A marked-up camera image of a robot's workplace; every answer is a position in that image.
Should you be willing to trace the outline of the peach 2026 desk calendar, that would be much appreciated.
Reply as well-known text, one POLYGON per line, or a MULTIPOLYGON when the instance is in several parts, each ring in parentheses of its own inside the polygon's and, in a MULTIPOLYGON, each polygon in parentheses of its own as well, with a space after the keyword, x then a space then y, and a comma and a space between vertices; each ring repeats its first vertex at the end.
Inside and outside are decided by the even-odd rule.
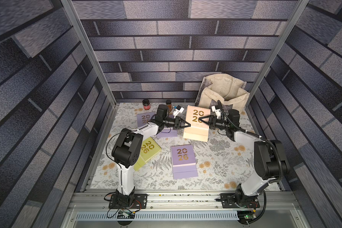
POLYGON ((183 138, 207 142, 209 137, 209 126, 199 120, 200 117, 206 117, 211 114, 210 109, 187 106, 186 122, 190 123, 190 127, 184 129, 183 138))

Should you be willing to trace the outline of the green 2026 desk calendar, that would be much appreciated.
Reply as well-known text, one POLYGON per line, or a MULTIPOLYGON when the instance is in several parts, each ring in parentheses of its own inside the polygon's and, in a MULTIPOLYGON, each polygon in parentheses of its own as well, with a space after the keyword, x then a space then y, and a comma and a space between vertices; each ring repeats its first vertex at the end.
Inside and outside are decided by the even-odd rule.
POLYGON ((134 170, 138 171, 146 163, 148 163, 157 153, 161 151, 161 147, 151 137, 145 139, 141 146, 141 151, 137 162, 134 165, 134 170))

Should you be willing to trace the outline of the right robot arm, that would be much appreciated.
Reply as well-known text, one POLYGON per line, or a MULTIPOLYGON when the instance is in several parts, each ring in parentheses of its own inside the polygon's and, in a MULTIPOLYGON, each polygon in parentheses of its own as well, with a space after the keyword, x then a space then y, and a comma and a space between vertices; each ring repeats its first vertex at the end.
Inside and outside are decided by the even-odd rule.
POLYGON ((279 140, 269 140, 239 126, 239 113, 231 109, 226 114, 218 109, 217 115, 202 116, 198 120, 207 124, 210 129, 225 130, 226 136, 254 152, 254 171, 250 177, 239 184, 231 197, 221 201, 231 201, 241 208, 255 206, 257 198, 270 184, 280 182, 290 172, 285 149, 279 140))

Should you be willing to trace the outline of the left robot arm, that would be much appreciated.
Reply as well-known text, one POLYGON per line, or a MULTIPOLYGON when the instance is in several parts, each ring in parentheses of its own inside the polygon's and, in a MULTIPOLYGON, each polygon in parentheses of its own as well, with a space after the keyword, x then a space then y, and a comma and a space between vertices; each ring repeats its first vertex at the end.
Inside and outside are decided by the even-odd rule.
POLYGON ((118 138, 112 149, 111 156, 119 166, 119 184, 115 192, 115 196, 119 200, 128 204, 134 201, 134 165, 139 158, 143 141, 161 133, 164 128, 179 130, 191 126, 190 123, 181 118, 180 115, 183 111, 184 108, 178 105, 174 108, 173 117, 169 117, 168 106, 161 104, 158 106, 156 114, 147 123, 134 130, 122 129, 117 134, 118 138))

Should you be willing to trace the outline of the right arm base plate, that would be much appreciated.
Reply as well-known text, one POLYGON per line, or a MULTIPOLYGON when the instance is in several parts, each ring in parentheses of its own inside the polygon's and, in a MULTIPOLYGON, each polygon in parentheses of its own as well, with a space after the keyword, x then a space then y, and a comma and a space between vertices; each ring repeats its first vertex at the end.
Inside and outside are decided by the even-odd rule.
POLYGON ((221 204, 224 209, 257 209, 260 208, 257 196, 237 195, 234 193, 221 193, 221 204))

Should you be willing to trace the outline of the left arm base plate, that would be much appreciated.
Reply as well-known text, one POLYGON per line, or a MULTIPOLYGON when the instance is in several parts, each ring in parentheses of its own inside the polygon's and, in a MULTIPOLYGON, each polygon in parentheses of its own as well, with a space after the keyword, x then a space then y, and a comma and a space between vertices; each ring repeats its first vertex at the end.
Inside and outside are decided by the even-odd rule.
POLYGON ((142 210, 147 207, 148 194, 133 194, 125 196, 122 194, 112 194, 111 197, 104 198, 109 202, 109 209, 135 209, 142 210))

